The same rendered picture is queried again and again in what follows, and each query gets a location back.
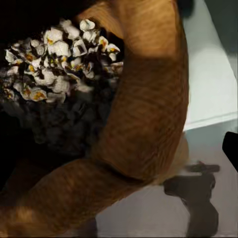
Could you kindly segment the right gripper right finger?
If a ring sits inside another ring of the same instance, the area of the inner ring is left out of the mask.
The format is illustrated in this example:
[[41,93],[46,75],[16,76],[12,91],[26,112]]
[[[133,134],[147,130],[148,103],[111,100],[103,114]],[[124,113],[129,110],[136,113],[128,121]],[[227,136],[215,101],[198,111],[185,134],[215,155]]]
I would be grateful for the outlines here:
[[222,149],[238,171],[238,133],[227,132]]

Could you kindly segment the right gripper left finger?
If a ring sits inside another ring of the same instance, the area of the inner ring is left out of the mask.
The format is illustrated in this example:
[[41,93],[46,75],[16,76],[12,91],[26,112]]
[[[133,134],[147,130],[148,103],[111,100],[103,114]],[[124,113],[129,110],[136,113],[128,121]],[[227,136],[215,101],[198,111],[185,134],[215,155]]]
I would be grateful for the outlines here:
[[26,150],[21,132],[0,137],[0,191]]

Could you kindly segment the popcorn bag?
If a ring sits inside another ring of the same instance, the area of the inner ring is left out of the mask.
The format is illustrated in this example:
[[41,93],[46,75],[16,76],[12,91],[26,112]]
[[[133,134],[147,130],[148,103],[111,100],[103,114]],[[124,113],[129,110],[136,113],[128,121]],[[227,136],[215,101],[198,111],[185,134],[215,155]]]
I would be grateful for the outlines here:
[[[43,26],[95,23],[120,52],[118,89],[91,154],[37,144],[2,112],[0,137],[21,132],[26,150],[0,191],[0,238],[56,238],[169,172],[189,103],[189,55],[177,0],[0,0],[0,69],[11,40],[42,42]],[[108,81],[100,84],[111,89]]]

